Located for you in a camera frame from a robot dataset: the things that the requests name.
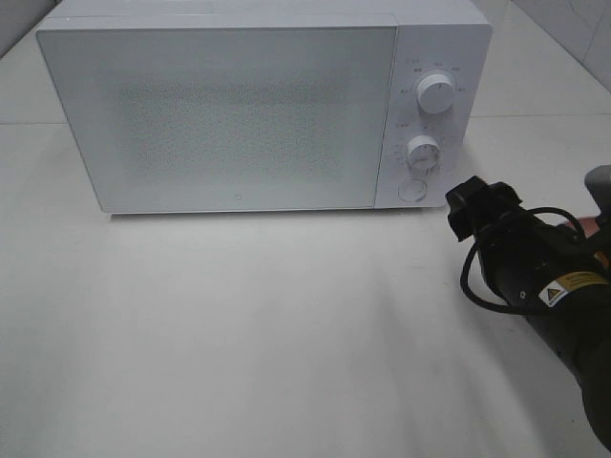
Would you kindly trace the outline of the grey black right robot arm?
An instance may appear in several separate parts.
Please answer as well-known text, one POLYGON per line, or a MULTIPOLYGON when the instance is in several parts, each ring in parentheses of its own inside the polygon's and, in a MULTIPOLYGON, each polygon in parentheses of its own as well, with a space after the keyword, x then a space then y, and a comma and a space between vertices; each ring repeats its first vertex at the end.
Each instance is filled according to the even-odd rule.
POLYGON ((594 434, 610 445, 610 168, 584 178, 600 212, 587 234, 556 207, 525 209, 504 182, 480 177, 446 195, 458 240, 473 239, 459 284, 483 309, 521 316, 557 354, 581 390, 594 434))

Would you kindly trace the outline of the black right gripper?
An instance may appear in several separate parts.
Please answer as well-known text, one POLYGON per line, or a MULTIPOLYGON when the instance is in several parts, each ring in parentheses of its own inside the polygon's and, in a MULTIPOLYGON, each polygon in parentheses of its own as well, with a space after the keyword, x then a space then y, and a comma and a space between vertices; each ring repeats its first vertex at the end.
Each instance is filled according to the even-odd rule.
POLYGON ((446 194, 448 223, 459 242, 474 238, 470 258, 501 303, 470 293, 502 314, 544 316, 610 305, 610 240, 570 240, 558 228, 577 219, 556 207, 525 209, 505 182, 473 176, 446 194))

